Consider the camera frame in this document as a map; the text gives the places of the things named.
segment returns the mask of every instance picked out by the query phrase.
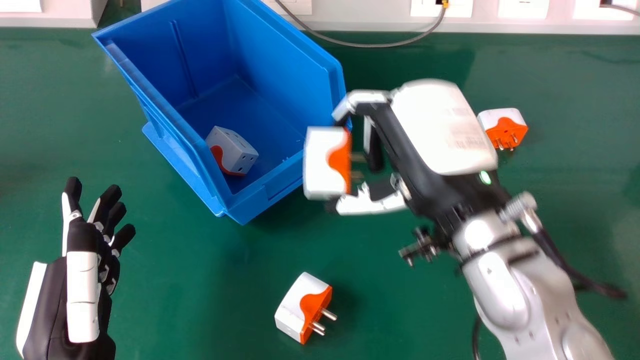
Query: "plug inside blue bin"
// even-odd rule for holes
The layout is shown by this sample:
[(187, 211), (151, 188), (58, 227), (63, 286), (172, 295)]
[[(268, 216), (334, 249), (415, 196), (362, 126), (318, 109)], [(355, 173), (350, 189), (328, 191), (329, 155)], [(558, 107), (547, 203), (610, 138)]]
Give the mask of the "plug inside blue bin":
[[(148, 118), (143, 132), (216, 215), (245, 224), (301, 185), (308, 126), (330, 126), (340, 63), (259, 0), (173, 0), (93, 34)], [(214, 126), (259, 153), (217, 166)]]

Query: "robotic arm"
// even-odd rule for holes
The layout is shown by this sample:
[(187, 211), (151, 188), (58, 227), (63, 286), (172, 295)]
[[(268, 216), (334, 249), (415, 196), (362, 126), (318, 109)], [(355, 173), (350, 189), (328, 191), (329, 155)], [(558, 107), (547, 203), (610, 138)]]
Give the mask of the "robotic arm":
[(413, 266), (415, 258), (452, 254), (507, 359), (613, 359), (580, 312), (571, 278), (609, 296), (624, 293), (568, 266), (536, 216), (533, 197), (512, 198), (500, 185), (497, 153), (455, 84), (423, 79), (391, 92), (357, 90), (336, 107), (335, 125), (344, 126), (350, 115), (365, 119), (369, 169), (383, 169), (385, 149), (394, 173), (382, 184), (363, 184), (357, 196), (329, 201), (330, 210), (408, 208), (433, 221), (432, 231), (414, 232), (417, 242), (400, 250), (401, 257)]
[(16, 335), (25, 360), (115, 358), (107, 335), (111, 294), (122, 249), (136, 231), (127, 224), (115, 233), (126, 213), (117, 185), (100, 196), (86, 220), (81, 192), (80, 180), (71, 177), (62, 193), (62, 257), (33, 264)]

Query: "wall outlet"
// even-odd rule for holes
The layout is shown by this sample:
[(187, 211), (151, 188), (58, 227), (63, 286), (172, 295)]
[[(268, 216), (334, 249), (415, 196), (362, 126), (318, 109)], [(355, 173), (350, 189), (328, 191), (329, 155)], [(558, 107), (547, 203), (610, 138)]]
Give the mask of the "wall outlet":
[[(636, 9), (637, 0), (613, 0), (614, 5)], [(575, 0), (573, 18), (580, 20), (633, 20), (633, 14), (600, 7), (600, 0)]]
[[(280, 0), (293, 15), (311, 15), (311, 0)], [(262, 0), (273, 11), (280, 15), (287, 15), (274, 0)]]
[(549, 0), (500, 0), (498, 17), (503, 19), (546, 19)]
[[(442, 9), (442, 0), (411, 0), (411, 16), (437, 17)], [(471, 17), (474, 0), (449, 0), (444, 17)]]

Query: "storage bin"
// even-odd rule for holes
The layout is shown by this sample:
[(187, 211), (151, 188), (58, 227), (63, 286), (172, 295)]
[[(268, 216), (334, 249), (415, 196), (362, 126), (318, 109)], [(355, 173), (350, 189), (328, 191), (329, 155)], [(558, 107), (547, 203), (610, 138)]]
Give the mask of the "storage bin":
[[(308, 126), (332, 124), (340, 63), (259, 0), (173, 0), (93, 34), (138, 97), (143, 132), (217, 216), (240, 224), (302, 184)], [(228, 176), (214, 126), (260, 154)]]

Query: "green tabletop surface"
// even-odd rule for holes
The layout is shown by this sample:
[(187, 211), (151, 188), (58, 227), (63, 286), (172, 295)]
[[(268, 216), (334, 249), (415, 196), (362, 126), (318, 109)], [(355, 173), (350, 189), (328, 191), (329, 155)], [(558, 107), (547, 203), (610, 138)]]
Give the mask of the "green tabletop surface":
[[(111, 2), (108, 21), (130, 10)], [(423, 221), (408, 211), (330, 215), (300, 189), (246, 226), (216, 218), (143, 136), (136, 98), (91, 32), (0, 29), (0, 359), (19, 359), (32, 263), (60, 255), (68, 176), (84, 184), (84, 209), (119, 184), (138, 230), (113, 295), (117, 359), (472, 359), (476, 310), (456, 262), (443, 255), (412, 270), (397, 255)], [(577, 297), (617, 359), (640, 356), (640, 37), (435, 33), (394, 49), (320, 44), (342, 63), (348, 90), (442, 78), (476, 112), (518, 108), (530, 130), (500, 154), (501, 181), (536, 196), (572, 265), (628, 291), (623, 301)], [(302, 272), (333, 286), (339, 317), (305, 346), (273, 319)], [(484, 360), (504, 358), (484, 328), (480, 348)]]

